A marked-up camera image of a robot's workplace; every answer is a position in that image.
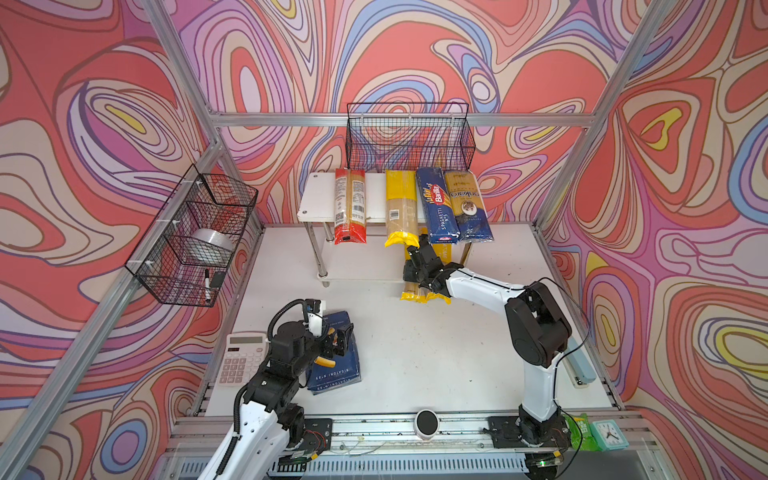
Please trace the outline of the yellow Pastatime bag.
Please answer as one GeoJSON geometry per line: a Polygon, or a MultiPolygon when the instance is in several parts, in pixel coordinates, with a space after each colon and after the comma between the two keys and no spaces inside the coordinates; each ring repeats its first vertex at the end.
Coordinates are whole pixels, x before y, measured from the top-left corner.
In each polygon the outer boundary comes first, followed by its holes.
{"type": "Polygon", "coordinates": [[[403,281],[404,287],[401,294],[401,299],[403,301],[411,301],[421,304],[427,302],[427,291],[415,282],[415,270],[407,246],[404,246],[403,281]]]}
{"type": "MultiPolygon", "coordinates": [[[[435,254],[441,259],[444,264],[452,262],[452,245],[451,244],[434,244],[433,249],[435,254]]],[[[427,294],[427,301],[442,300],[447,305],[451,304],[451,299],[445,295],[429,292],[427,294]]]]}

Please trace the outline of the blue Barilla rigatoni box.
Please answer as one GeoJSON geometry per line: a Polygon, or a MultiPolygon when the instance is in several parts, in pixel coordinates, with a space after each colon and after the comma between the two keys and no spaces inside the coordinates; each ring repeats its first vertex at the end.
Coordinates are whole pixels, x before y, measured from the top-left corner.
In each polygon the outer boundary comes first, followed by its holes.
{"type": "MultiPolygon", "coordinates": [[[[332,335],[333,328],[352,323],[347,311],[338,311],[327,315],[324,323],[332,335]]],[[[353,339],[349,351],[344,357],[333,358],[330,346],[325,348],[307,370],[307,389],[318,395],[348,384],[361,381],[361,365],[353,331],[353,339]]]]}

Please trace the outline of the blue clear spaghetti bag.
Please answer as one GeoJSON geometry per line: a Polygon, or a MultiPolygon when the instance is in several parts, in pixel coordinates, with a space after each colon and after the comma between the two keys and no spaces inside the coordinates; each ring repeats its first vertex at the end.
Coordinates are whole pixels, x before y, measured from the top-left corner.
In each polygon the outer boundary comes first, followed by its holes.
{"type": "Polygon", "coordinates": [[[445,181],[463,242],[494,240],[477,179],[469,171],[448,171],[445,181]]]}

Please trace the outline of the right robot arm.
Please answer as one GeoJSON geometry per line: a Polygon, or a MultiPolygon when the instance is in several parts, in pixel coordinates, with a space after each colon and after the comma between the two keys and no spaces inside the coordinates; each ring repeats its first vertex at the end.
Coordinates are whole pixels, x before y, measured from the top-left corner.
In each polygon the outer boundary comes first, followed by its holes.
{"type": "Polygon", "coordinates": [[[443,262],[422,235],[408,246],[403,279],[447,298],[466,300],[506,319],[511,342],[524,365],[524,396],[517,432],[538,447],[567,426],[556,401],[557,362],[565,356],[572,328],[548,287],[540,281],[509,284],[460,263],[443,262]]]}

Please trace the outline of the blue Barilla spaghetti box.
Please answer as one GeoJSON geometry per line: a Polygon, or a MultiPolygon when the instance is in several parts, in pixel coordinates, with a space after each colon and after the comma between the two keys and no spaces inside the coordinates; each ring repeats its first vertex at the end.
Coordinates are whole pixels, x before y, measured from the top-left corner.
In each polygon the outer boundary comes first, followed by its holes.
{"type": "Polygon", "coordinates": [[[429,242],[455,244],[459,241],[457,225],[443,170],[424,167],[416,171],[419,198],[425,215],[429,242]]]}

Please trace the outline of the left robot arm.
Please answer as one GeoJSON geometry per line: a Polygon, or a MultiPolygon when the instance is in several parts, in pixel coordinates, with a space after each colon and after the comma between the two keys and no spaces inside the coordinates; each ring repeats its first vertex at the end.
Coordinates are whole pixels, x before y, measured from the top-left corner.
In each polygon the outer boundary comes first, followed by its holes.
{"type": "Polygon", "coordinates": [[[295,299],[272,317],[266,356],[236,392],[232,426],[201,479],[263,479],[273,466],[306,465],[328,450],[330,434],[307,428],[293,401],[312,365],[333,368],[349,350],[354,325],[331,327],[324,308],[319,299],[295,299]]]}

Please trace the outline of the red spaghetti bag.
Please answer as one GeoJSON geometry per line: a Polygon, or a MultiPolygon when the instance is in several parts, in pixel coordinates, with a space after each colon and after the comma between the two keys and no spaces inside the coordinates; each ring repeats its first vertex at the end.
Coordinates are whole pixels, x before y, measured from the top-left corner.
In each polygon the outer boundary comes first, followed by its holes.
{"type": "Polygon", "coordinates": [[[334,178],[334,243],[365,243],[366,240],[365,172],[337,169],[334,178]]]}

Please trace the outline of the yellow spaghetti bag barcode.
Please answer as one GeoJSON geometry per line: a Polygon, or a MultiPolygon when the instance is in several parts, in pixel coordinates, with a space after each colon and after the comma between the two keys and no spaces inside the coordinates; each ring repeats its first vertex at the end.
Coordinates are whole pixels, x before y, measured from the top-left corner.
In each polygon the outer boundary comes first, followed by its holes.
{"type": "Polygon", "coordinates": [[[385,246],[419,246],[416,175],[413,171],[387,170],[385,246]]]}

